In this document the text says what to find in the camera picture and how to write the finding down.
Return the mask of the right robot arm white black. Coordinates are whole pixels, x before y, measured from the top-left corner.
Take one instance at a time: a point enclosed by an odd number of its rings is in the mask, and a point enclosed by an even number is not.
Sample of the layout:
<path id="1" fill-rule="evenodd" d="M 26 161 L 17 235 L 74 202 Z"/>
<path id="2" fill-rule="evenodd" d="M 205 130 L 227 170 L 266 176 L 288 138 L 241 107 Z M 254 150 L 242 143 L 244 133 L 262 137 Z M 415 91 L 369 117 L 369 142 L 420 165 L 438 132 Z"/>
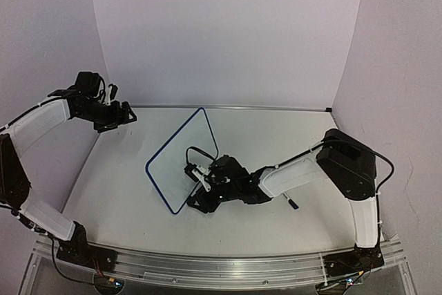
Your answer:
<path id="1" fill-rule="evenodd" d="M 223 155 L 209 166 L 187 162 L 184 173 L 198 189 L 186 204 L 213 213 L 223 203 L 240 200 L 264 204 L 292 189 L 330 180 L 349 202 L 355 246 L 372 249 L 380 241 L 376 161 L 380 154 L 338 129 L 306 151 L 273 166 L 248 172 L 234 157 Z"/>

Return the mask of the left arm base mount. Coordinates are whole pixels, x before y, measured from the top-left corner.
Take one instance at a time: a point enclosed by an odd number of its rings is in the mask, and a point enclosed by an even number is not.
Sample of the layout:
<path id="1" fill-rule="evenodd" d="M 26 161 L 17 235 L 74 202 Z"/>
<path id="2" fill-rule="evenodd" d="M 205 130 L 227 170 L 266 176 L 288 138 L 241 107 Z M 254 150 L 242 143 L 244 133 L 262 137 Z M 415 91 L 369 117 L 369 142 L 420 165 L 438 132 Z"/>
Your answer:
<path id="1" fill-rule="evenodd" d="M 56 257 L 59 260 L 95 269 L 97 272 L 112 272 L 115 268 L 117 252 L 90 244 L 84 228 L 77 227 L 70 240 L 57 242 L 59 249 Z"/>

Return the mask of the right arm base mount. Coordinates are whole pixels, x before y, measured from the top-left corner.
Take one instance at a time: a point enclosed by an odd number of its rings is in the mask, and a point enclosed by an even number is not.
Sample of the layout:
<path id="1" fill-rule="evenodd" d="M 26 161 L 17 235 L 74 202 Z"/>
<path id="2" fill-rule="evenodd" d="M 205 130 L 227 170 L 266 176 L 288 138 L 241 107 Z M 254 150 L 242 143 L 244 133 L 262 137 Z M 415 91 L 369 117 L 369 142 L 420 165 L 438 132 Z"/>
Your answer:
<path id="1" fill-rule="evenodd" d="M 382 267 L 384 258 L 379 245 L 373 248 L 354 245 L 352 250 L 326 255 L 324 263 L 327 277 L 338 277 Z"/>

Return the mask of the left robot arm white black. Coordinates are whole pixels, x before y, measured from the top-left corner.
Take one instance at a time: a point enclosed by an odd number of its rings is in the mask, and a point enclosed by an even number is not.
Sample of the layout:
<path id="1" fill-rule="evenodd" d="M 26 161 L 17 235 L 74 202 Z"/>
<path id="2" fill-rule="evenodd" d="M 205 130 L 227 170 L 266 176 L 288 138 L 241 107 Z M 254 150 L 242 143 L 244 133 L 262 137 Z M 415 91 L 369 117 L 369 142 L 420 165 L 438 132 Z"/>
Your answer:
<path id="1" fill-rule="evenodd" d="M 82 120 L 105 133 L 137 121 L 131 105 L 117 100 L 117 91 L 99 73 L 80 72 L 73 85 L 49 93 L 1 127 L 1 208 L 33 232 L 66 241 L 67 254 L 79 264 L 93 257 L 92 247 L 81 239 L 84 226 L 39 194 L 33 180 L 49 178 L 48 171 L 37 175 L 37 167 L 61 155 L 44 149 L 53 146 L 49 140 L 64 124 Z"/>

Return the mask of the white blue marker pen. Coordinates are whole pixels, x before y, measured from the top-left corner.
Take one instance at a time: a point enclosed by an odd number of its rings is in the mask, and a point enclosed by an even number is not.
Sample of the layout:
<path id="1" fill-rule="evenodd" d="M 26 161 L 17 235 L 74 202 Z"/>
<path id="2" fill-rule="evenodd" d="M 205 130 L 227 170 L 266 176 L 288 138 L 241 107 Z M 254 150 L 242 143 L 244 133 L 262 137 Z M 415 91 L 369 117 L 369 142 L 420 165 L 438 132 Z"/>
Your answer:
<path id="1" fill-rule="evenodd" d="M 289 205 L 294 209 L 297 210 L 299 209 L 299 206 L 287 195 L 284 195 L 286 201 L 289 203 Z"/>

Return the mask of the blue framed whiteboard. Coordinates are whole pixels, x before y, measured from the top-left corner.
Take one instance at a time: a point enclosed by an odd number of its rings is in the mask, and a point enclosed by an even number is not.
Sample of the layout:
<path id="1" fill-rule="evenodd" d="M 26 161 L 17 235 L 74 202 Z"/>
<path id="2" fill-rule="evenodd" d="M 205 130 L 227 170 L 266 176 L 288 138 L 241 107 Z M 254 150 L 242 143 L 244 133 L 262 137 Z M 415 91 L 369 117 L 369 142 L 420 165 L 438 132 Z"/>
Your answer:
<path id="1" fill-rule="evenodd" d="M 159 148 L 146 163 L 146 174 L 164 204 L 173 215 L 179 214 L 186 200 L 198 187 L 185 174 L 188 162 L 205 169 L 211 159 L 199 153 L 186 154 L 190 146 L 195 146 L 216 159 L 219 149 L 211 124 L 204 108 L 198 108 L 177 131 Z"/>

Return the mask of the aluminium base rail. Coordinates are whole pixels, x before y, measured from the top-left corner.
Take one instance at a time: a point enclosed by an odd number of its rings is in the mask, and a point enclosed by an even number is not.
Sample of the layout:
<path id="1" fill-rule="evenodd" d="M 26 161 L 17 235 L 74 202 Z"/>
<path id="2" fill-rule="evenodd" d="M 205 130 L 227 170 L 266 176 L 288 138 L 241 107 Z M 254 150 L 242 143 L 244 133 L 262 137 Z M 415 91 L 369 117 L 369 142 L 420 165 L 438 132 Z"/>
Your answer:
<path id="1" fill-rule="evenodd" d="M 415 294 L 410 269 L 399 240 L 381 243 L 369 266 L 352 269 L 349 249 L 283 256 L 221 257 L 161 254 L 91 244 L 105 275 L 152 285 L 208 290 L 286 289 L 322 283 L 365 284 L 383 270 L 397 269 L 406 294 Z"/>

